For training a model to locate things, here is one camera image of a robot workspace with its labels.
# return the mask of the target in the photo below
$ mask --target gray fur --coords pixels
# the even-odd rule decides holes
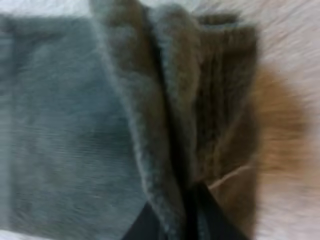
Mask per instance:
[[[175,4],[91,0],[91,10],[0,21],[1,227],[119,240],[148,201],[182,240],[181,192],[243,164],[217,152],[248,100],[255,28]]]

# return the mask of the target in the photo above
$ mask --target light fur background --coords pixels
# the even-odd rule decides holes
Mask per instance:
[[[0,0],[0,13],[85,15],[87,0]],[[242,11],[259,24],[254,90],[262,126],[257,240],[320,239],[320,1],[143,0]],[[0,231],[0,240],[38,240]]]

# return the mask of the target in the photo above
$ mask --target gray fabric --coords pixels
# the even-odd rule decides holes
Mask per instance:
[[[1,228],[118,240],[149,201],[183,239],[181,191],[244,164],[220,145],[247,101],[255,29],[134,0],[91,10],[1,19]]]

